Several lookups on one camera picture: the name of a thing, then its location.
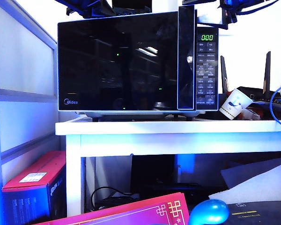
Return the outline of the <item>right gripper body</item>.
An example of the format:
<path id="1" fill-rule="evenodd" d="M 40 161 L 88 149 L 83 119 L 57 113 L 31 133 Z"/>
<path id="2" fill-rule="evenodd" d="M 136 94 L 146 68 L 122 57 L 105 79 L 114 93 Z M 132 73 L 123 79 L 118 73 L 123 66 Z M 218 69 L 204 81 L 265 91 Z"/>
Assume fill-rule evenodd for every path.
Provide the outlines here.
<path id="1" fill-rule="evenodd" d="M 224 21 L 226 23 L 237 22 L 236 10 L 234 9 L 235 5 L 233 0 L 220 0 L 220 7 L 223 10 Z"/>

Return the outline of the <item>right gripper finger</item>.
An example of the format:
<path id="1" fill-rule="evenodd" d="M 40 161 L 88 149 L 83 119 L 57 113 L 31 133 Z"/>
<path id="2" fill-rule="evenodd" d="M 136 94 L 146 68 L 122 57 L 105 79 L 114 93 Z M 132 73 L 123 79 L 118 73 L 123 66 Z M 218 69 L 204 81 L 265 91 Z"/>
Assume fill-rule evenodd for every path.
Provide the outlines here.
<path id="1" fill-rule="evenodd" d="M 195 4 L 205 4 L 210 2 L 216 2 L 217 0 L 182 0 L 183 5 L 195 5 Z"/>
<path id="2" fill-rule="evenodd" d="M 227 29 L 227 22 L 223 10 L 198 11 L 198 23 L 216 28 Z"/>

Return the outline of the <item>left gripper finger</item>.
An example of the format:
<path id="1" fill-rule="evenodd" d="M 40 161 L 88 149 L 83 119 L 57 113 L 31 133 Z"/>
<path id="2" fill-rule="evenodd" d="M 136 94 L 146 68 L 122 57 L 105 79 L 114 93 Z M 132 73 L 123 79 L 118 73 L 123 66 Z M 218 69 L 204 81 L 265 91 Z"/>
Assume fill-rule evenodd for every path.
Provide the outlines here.
<path id="1" fill-rule="evenodd" d="M 106 0 L 96 0 L 93 5 L 93 16 L 115 16 L 115 12 Z"/>

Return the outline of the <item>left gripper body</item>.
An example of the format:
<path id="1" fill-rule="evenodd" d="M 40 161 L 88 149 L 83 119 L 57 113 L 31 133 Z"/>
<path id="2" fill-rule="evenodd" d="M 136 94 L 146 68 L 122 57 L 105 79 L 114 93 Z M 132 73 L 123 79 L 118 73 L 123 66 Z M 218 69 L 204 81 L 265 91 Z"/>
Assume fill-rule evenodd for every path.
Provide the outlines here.
<path id="1" fill-rule="evenodd" d="M 93 18 L 93 7 L 96 6 L 96 2 L 66 2 L 66 15 L 77 12 L 85 19 Z"/>

